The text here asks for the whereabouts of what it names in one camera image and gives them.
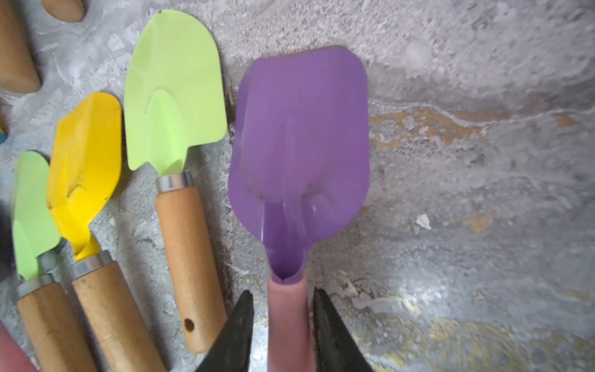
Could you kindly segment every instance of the pink handle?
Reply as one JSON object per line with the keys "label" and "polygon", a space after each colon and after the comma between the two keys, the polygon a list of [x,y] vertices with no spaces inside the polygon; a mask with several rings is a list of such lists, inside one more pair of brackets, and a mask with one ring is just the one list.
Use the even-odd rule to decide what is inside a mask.
{"label": "pink handle", "polygon": [[0,372],[37,372],[2,322],[0,322]]}
{"label": "pink handle", "polygon": [[268,372],[314,372],[308,318],[308,281],[268,278]]}

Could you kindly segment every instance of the purple trowel blade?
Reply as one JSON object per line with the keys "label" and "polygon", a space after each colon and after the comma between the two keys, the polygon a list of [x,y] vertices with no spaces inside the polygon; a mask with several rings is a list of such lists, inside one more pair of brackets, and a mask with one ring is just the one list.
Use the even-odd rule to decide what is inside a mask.
{"label": "purple trowel blade", "polygon": [[315,242],[344,228],[369,186],[364,66],[341,47],[256,60],[237,96],[229,198],[276,280],[301,278]]}

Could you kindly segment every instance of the green trowel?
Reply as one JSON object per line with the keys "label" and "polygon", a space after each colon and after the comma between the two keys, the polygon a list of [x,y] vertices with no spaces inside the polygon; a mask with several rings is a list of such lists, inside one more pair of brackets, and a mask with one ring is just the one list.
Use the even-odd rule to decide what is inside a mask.
{"label": "green trowel", "polygon": [[159,173],[155,203],[180,324],[191,352],[208,351],[226,320],[201,197],[184,173],[191,146],[227,130],[217,46],[206,27],[180,11],[160,11],[134,50],[124,119],[128,165]]}
{"label": "green trowel", "polygon": [[66,294],[37,257],[56,247],[60,234],[46,204],[49,165],[33,151],[17,161],[13,192],[12,240],[17,272],[18,310],[44,371],[97,371]]}

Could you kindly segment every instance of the gray concrete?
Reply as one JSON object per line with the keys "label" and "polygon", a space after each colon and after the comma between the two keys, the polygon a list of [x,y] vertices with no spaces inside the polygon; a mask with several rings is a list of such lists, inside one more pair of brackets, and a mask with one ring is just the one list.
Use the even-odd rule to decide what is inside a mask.
{"label": "gray concrete", "polygon": [[[0,92],[10,131],[0,146],[4,209],[21,151],[49,155],[56,122],[88,93],[122,98],[139,33],[163,8],[211,30],[230,108],[260,56],[339,44],[366,65],[368,198],[348,228],[312,248],[306,271],[332,295],[375,370],[595,370],[592,1],[89,0],[83,22],[62,24],[23,0],[43,87]],[[227,198],[230,117],[230,137],[191,149],[187,164],[228,307],[243,289],[255,295],[250,366],[263,371],[268,267]],[[192,371],[201,357],[185,350],[178,330],[155,177],[150,166],[124,166],[92,229],[119,260],[167,365]],[[416,223],[424,214],[429,226]],[[42,258],[83,321],[72,262],[68,245]],[[15,285],[14,275],[0,285],[0,317],[35,360]]]}

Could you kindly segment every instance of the purple trowel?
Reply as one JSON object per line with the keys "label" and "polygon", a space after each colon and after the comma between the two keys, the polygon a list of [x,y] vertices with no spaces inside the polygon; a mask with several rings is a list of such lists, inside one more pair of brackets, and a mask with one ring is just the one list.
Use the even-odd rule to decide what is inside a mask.
{"label": "purple trowel", "polygon": [[368,192],[367,95],[364,66],[341,47],[256,60],[240,84],[229,198],[271,266],[270,371],[310,368],[296,353],[311,351],[302,270]]}

